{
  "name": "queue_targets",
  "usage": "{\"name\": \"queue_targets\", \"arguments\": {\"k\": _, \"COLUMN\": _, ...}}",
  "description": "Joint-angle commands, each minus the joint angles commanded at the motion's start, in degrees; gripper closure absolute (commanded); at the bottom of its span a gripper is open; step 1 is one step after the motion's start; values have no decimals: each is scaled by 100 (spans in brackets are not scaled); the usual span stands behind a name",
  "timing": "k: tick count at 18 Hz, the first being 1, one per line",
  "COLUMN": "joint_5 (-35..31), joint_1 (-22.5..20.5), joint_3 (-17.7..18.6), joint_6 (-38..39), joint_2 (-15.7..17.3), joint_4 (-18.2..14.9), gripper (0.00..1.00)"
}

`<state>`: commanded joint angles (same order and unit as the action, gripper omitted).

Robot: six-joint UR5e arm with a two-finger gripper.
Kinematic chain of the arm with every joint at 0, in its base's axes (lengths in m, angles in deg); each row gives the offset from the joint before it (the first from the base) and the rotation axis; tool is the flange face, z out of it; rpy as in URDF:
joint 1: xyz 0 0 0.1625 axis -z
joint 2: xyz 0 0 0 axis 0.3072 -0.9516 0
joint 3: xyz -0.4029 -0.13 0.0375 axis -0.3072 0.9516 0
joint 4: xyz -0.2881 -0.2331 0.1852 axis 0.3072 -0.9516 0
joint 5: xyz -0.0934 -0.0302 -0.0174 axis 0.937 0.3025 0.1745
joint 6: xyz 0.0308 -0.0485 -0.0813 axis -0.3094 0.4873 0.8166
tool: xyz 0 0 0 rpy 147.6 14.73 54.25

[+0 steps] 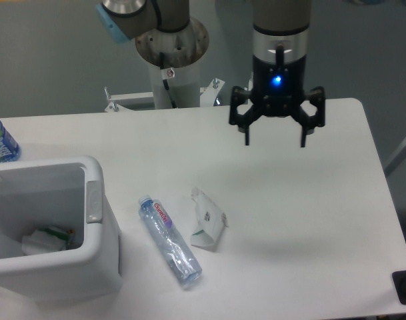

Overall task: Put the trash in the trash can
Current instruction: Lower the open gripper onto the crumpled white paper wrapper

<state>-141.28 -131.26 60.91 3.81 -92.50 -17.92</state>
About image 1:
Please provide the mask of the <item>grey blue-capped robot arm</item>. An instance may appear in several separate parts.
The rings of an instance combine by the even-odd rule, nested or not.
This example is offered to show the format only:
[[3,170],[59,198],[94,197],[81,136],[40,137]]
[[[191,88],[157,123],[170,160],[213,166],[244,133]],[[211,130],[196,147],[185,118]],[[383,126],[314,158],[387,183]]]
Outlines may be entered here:
[[[303,88],[310,1],[254,1],[253,77],[231,91],[229,123],[242,133],[262,116],[291,117],[306,137],[325,125],[325,91]],[[101,1],[103,26],[118,43],[134,41],[149,65],[158,109],[198,106],[199,78],[192,68],[207,51],[206,28],[188,1]]]

